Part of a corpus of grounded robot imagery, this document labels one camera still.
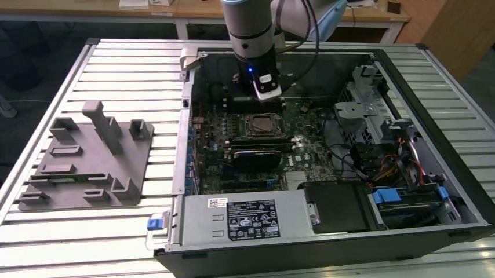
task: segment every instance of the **metal bracket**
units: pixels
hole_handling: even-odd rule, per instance
[[[363,119],[366,116],[378,115],[377,108],[371,103],[337,103],[335,108],[339,117],[345,119]]]
[[[201,65],[201,59],[198,58],[198,48],[183,48],[181,51],[181,69],[190,71]]]
[[[397,121],[386,120],[381,125],[381,130],[385,140],[393,140],[393,131],[406,130],[409,126],[413,125],[413,122],[409,119],[399,119]]]

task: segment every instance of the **power supply label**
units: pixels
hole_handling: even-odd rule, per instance
[[[275,200],[227,203],[227,225],[231,240],[281,237]]]

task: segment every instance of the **3d printed holder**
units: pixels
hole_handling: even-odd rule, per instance
[[[154,126],[118,123],[101,101],[87,101],[82,112],[93,124],[55,119],[53,143],[19,199],[23,211],[139,203]]]

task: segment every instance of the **aluminum extrusion table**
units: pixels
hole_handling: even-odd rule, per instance
[[[183,82],[185,47],[230,47],[225,41],[90,40],[0,189],[0,277],[174,277],[145,245],[147,219],[169,210]],[[389,54],[467,166],[495,199],[495,125],[429,50],[415,45],[331,44]],[[18,198],[50,145],[57,116],[89,122],[86,100],[102,100],[119,121],[154,123],[147,180],[135,207],[22,212]],[[393,98],[399,113],[399,99]],[[455,244],[419,259],[298,270],[285,277],[494,277],[495,238]]]

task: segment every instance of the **desk leg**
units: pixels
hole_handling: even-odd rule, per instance
[[[177,19],[175,21],[179,39],[185,39],[185,40],[189,39],[187,24],[189,24],[189,19]]]
[[[381,43],[395,43],[395,39],[399,36],[402,26],[405,26],[403,22],[393,22],[390,24],[390,28],[387,29],[385,36],[382,37]]]

